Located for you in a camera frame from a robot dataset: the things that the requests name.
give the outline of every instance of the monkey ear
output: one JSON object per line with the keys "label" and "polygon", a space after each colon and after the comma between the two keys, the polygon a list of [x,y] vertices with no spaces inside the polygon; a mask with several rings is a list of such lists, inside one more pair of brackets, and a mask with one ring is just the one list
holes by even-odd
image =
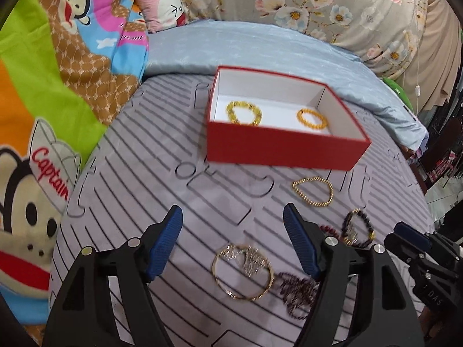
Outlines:
{"label": "monkey ear", "polygon": [[0,211],[5,202],[6,186],[19,163],[21,160],[14,151],[8,148],[0,149]]}
{"label": "monkey ear", "polygon": [[88,26],[88,25],[90,24],[90,17],[85,16],[85,17],[79,18],[79,21],[80,21],[82,24]]}

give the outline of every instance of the floral curtain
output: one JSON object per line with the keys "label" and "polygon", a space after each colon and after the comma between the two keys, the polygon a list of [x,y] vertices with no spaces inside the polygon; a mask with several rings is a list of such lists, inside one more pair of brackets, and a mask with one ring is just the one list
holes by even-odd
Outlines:
{"label": "floral curtain", "polygon": [[274,24],[357,54],[381,77],[414,58],[428,0],[183,0],[191,19]]}

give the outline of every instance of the plaid cloth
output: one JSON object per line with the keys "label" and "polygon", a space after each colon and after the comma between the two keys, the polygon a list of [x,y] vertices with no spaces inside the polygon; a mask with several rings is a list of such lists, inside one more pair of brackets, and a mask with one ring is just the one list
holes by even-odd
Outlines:
{"label": "plaid cloth", "polygon": [[453,151],[450,151],[447,159],[441,159],[436,164],[431,172],[428,173],[428,177],[432,183],[435,183],[448,169],[452,168],[453,161],[457,158]]}

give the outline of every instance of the blue gripper pad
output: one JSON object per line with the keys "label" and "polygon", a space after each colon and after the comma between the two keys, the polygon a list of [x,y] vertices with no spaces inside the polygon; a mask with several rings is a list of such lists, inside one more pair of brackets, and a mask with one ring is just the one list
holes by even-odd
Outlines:
{"label": "blue gripper pad", "polygon": [[404,222],[399,222],[395,225],[394,233],[423,252],[429,253],[431,251],[431,242],[429,239]]}
{"label": "blue gripper pad", "polygon": [[288,236],[299,258],[304,272],[315,280],[320,276],[320,268],[317,265],[317,253],[309,236],[300,224],[298,215],[286,205],[283,209],[283,223]]}
{"label": "blue gripper pad", "polygon": [[150,250],[150,262],[146,269],[146,274],[150,280],[161,275],[166,267],[167,260],[183,226],[181,208],[177,207],[170,219],[164,220],[163,223],[166,225]]}

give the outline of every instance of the light blue blanket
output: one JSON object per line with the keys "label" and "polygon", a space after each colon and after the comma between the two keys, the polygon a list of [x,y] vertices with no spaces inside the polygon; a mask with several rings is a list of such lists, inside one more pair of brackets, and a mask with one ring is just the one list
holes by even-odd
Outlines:
{"label": "light blue blanket", "polygon": [[279,71],[329,85],[371,111],[391,137],[416,151],[426,128],[360,59],[341,48],[277,26],[199,21],[149,35],[145,77],[214,74],[218,65]]}

